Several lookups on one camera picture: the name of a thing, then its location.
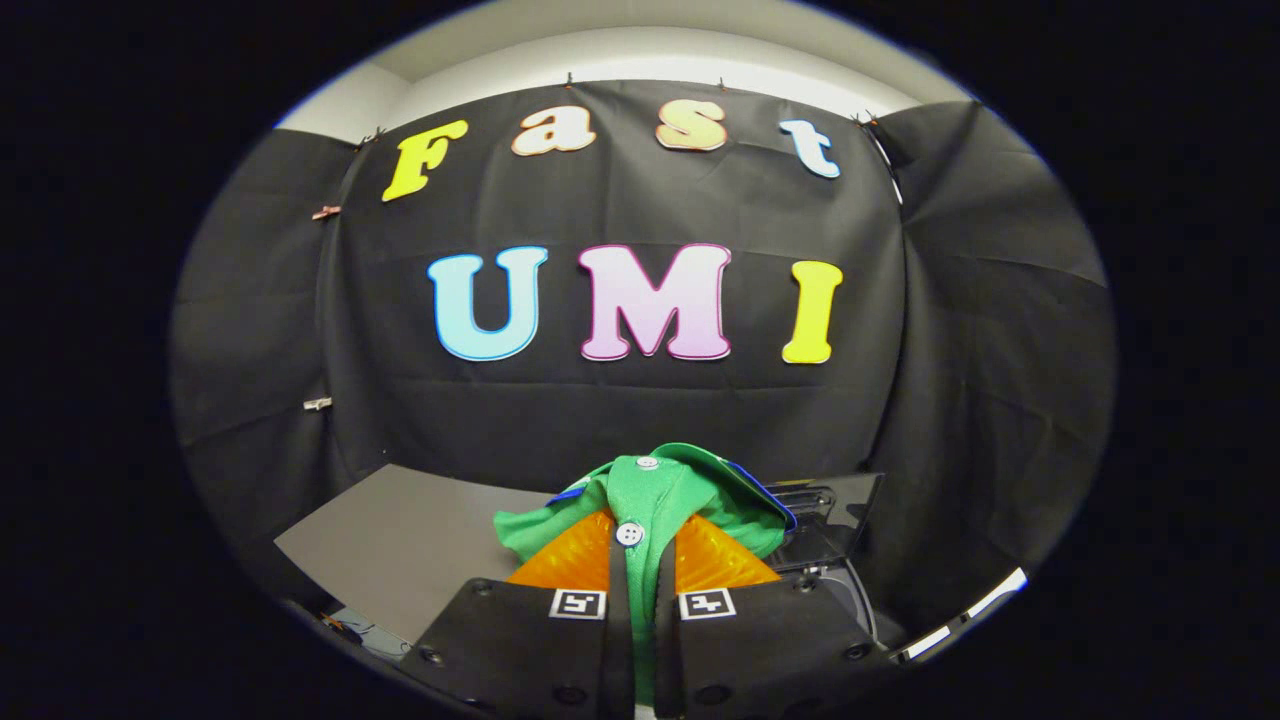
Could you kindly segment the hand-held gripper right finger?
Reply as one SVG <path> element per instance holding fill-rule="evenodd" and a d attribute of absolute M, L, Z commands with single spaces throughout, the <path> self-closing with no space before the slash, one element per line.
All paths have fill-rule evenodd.
<path fill-rule="evenodd" d="M 777 573 L 704 516 L 660 562 L 655 712 L 675 719 L 827 719 L 896 676 L 851 582 Z"/>

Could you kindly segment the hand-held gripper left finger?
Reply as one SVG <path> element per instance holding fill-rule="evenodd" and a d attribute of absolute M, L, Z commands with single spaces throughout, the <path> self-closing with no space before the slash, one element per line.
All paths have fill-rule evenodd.
<path fill-rule="evenodd" d="M 506 580 L 465 582 L 399 662 L 468 719 L 631 719 L 632 629 L 614 519 L 596 511 Z"/>

